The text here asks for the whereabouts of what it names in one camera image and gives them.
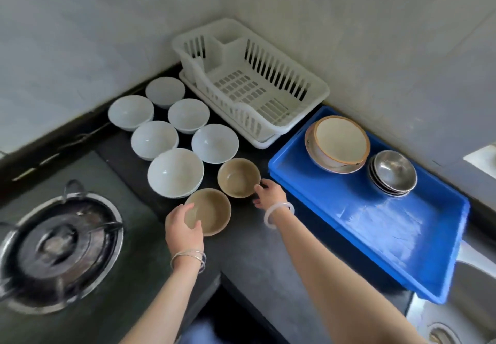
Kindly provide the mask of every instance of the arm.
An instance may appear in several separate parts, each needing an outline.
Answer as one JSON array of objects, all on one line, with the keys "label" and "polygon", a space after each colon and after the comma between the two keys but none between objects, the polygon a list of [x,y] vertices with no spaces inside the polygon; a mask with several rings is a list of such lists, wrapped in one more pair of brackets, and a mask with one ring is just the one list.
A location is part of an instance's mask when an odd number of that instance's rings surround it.
[{"label": "arm", "polygon": [[[193,206],[181,204],[165,220],[166,241],[172,255],[192,249],[203,251],[201,222],[196,222],[194,229],[184,223],[184,214]],[[172,344],[201,265],[195,258],[177,257],[172,275],[121,344]]]},{"label": "arm", "polygon": [[[282,188],[262,180],[255,187],[257,208],[286,202]],[[272,215],[296,271],[337,344],[425,343],[406,318],[366,280],[332,254],[294,216],[281,207]]]}]

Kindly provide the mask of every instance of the blue plastic bin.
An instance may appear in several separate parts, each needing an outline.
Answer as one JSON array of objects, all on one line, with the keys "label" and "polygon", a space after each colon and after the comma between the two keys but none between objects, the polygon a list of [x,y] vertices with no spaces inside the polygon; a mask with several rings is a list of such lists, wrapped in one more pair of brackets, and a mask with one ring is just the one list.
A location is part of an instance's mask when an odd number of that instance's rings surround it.
[{"label": "blue plastic bin", "polygon": [[[467,197],[413,163],[416,188],[402,198],[374,190],[367,166],[328,173],[305,148],[305,131],[328,115],[324,106],[276,153],[270,175],[378,266],[419,297],[443,304],[450,291],[470,204]],[[370,156],[387,144],[369,134]]]}]

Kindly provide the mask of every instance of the white plastic dish rack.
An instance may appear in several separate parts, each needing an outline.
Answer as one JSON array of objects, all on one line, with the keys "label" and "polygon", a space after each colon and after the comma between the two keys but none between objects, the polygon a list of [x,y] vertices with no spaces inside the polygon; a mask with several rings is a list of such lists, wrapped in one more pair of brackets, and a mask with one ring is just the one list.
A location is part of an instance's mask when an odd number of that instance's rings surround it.
[{"label": "white plastic dish rack", "polygon": [[330,92],[322,79],[232,19],[181,34],[172,48],[181,59],[183,81],[260,149],[286,134]]}]

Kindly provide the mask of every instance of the stainless steel sink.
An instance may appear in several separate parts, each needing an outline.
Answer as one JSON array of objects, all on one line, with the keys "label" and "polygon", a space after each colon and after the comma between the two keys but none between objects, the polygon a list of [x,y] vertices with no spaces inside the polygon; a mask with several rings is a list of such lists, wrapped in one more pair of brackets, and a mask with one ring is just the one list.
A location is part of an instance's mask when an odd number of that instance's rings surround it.
[{"label": "stainless steel sink", "polygon": [[438,344],[496,339],[496,243],[467,231],[447,303],[436,305],[414,295],[407,319],[426,340]]}]

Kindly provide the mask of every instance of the white bangle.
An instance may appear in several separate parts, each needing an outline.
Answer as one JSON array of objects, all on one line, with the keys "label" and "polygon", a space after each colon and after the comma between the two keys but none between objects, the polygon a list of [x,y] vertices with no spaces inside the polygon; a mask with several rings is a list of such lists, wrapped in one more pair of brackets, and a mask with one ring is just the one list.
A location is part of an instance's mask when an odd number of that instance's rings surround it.
[{"label": "white bangle", "polygon": [[263,217],[263,221],[265,222],[265,225],[267,227],[269,227],[271,229],[275,229],[276,228],[276,226],[274,224],[269,223],[269,217],[270,217],[271,213],[273,213],[276,209],[281,208],[281,207],[288,207],[292,214],[295,213],[294,206],[291,203],[289,203],[289,202],[281,202],[281,203],[273,204],[265,212],[265,215]]},{"label": "white bangle", "polygon": [[[200,258],[200,257],[197,257],[196,255],[192,255],[189,253],[199,253],[202,256]],[[202,273],[203,271],[205,271],[206,264],[207,264],[207,255],[203,251],[199,251],[199,250],[186,250],[186,251],[181,251],[181,252],[175,254],[172,257],[172,259],[170,260],[171,261],[170,268],[172,268],[172,270],[174,270],[174,267],[172,266],[174,259],[176,259],[177,257],[179,257],[181,255],[186,255],[186,256],[189,256],[191,258],[198,259],[201,263],[200,270],[198,271],[198,273]]]}]

